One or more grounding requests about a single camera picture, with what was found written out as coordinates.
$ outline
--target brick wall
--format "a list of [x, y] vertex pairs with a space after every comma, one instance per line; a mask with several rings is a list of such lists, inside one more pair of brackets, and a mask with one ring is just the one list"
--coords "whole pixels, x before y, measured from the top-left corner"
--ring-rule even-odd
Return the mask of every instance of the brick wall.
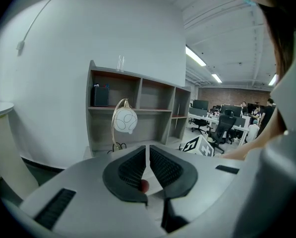
[[198, 100], [208, 101], [208, 109], [221, 104], [240, 105], [243, 101], [247, 103], [260, 102], [267, 105], [270, 92], [243, 90], [234, 88], [199, 88]]

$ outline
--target black office chair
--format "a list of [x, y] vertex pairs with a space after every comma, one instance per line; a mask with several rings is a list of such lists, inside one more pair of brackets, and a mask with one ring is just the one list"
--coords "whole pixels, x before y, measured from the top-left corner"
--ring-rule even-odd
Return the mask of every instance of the black office chair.
[[203, 126], [208, 126], [208, 122], [205, 121], [205, 120], [202, 120], [202, 119], [194, 119], [193, 123], [195, 123], [198, 128], [192, 128], [192, 132], [194, 132], [195, 130], [199, 131], [201, 134], [203, 134], [202, 132], [205, 132], [205, 130], [202, 130], [200, 129], [200, 127], [203, 127]]
[[228, 116], [228, 115], [220, 115], [215, 132], [212, 132], [211, 129], [213, 128], [208, 126], [209, 127], [208, 136], [213, 139], [213, 142], [209, 142], [209, 143], [211, 146], [213, 146], [214, 152], [215, 152], [215, 148], [218, 148], [219, 150], [221, 150], [222, 154], [225, 152], [221, 147], [219, 147], [219, 144], [223, 144], [226, 142], [228, 138], [228, 132], [233, 127], [235, 122], [236, 122], [236, 117]]

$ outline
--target office chair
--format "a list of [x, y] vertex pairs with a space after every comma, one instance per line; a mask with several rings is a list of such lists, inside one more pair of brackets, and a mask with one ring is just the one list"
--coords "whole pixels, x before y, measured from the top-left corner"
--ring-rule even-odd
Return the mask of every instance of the office chair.
[[205, 120], [201, 120], [201, 119], [194, 119], [193, 121], [196, 125], [198, 125], [198, 128], [192, 128], [192, 132], [194, 132], [195, 130], [199, 131], [201, 134], [203, 134], [202, 132], [205, 132], [205, 130], [200, 129], [201, 126], [208, 126], [208, 122]]
[[[230, 117], [234, 117], [234, 112], [233, 112], [233, 110], [231, 110], [231, 109], [226, 109], [225, 111], [224, 111], [224, 114], [225, 115], [227, 115], [227, 116], [230, 116]], [[234, 140], [235, 140], [235, 138], [236, 138], [236, 135], [237, 135], [237, 132], [236, 131], [234, 131], [234, 130], [232, 130], [232, 129], [230, 129], [228, 132], [227, 132], [227, 134], [228, 134], [228, 140], [231, 142], [231, 144], [234, 142]]]
[[[215, 132], [212, 132], [212, 127], [209, 127], [208, 136], [213, 139], [213, 142], [209, 142], [211, 146], [213, 146], [214, 151], [215, 148], [218, 148], [222, 151], [222, 154], [225, 152], [221, 147], [219, 147], [219, 144], [223, 144], [226, 142], [228, 137], [229, 130], [233, 127], [233, 125], [236, 122], [236, 117], [228, 116], [228, 115], [221, 115], [219, 116], [218, 125], [215, 130]], [[223, 136], [226, 132], [226, 140], [223, 139]]]

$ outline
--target ceiling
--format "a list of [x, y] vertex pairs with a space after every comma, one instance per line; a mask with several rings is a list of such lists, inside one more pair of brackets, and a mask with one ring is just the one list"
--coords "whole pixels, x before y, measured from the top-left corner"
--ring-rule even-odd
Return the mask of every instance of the ceiling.
[[257, 6], [244, 0], [166, 1], [181, 10], [186, 44], [207, 64], [201, 67], [186, 56], [187, 81], [200, 87], [272, 90], [274, 51]]

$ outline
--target fluorescent light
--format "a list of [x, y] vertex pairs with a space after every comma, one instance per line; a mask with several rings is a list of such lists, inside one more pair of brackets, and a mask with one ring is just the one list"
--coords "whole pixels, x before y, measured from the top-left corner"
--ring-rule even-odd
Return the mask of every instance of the fluorescent light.
[[194, 59], [200, 66], [206, 66], [206, 63], [203, 62], [201, 58], [198, 57], [197, 54], [195, 54], [192, 50], [190, 50], [188, 47], [185, 47], [186, 54]]
[[222, 83], [222, 81], [216, 74], [212, 74], [212, 76], [217, 80], [218, 83]]
[[273, 78], [271, 79], [269, 85], [274, 85], [274, 83], [277, 81], [277, 77], [278, 77], [278, 75], [275, 74], [275, 75], [273, 76]]

